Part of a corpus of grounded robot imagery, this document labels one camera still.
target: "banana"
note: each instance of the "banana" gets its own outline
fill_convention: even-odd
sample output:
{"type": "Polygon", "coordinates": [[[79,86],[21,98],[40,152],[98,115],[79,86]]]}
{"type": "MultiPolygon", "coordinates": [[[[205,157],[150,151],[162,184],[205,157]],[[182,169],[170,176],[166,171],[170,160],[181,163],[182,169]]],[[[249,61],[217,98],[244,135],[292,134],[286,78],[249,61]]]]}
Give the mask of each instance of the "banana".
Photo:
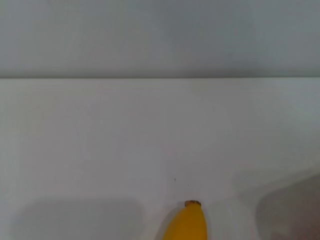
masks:
{"type": "Polygon", "coordinates": [[[207,225],[201,203],[189,200],[171,220],[162,240],[207,240],[207,225]]]}

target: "banana tip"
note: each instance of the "banana tip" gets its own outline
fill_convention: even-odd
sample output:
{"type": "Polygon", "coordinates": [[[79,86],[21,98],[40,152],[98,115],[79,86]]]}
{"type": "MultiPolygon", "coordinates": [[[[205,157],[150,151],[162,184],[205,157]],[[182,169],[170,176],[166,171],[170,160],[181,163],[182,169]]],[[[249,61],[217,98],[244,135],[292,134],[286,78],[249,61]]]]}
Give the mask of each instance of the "banana tip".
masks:
{"type": "Polygon", "coordinates": [[[188,201],[185,201],[184,202],[184,206],[187,207],[188,205],[191,205],[191,204],[198,204],[201,206],[201,202],[197,201],[197,200],[188,200],[188,201]]]}

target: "gray wall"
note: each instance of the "gray wall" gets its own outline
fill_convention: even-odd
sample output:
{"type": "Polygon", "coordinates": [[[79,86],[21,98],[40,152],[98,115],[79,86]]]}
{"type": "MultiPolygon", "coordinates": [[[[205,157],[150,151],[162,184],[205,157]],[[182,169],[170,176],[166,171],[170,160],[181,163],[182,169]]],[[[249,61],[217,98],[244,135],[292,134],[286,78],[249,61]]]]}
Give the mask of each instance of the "gray wall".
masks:
{"type": "Polygon", "coordinates": [[[317,0],[2,0],[0,77],[319,76],[317,0]]]}

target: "white table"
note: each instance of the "white table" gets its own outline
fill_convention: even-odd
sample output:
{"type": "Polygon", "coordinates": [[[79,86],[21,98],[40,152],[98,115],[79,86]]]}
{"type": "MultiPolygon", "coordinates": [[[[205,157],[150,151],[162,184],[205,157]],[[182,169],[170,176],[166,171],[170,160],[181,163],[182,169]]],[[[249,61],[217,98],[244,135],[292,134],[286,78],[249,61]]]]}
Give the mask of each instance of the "white table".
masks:
{"type": "Polygon", "coordinates": [[[0,239],[151,240],[189,199],[215,239],[257,239],[319,143],[318,78],[3,79],[0,239]]]}

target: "white surface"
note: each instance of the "white surface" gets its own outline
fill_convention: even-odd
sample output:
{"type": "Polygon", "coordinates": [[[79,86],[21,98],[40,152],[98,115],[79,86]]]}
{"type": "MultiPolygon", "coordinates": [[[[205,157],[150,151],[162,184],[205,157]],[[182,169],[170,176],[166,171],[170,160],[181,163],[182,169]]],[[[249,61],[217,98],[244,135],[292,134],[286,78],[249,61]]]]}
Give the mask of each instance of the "white surface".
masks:
{"type": "Polygon", "coordinates": [[[317,0],[1,0],[0,77],[320,76],[317,0]]]}
{"type": "Polygon", "coordinates": [[[0,239],[154,239],[186,199],[237,239],[223,219],[254,231],[258,197],[319,164],[319,92],[317,78],[2,80],[0,239]]]}

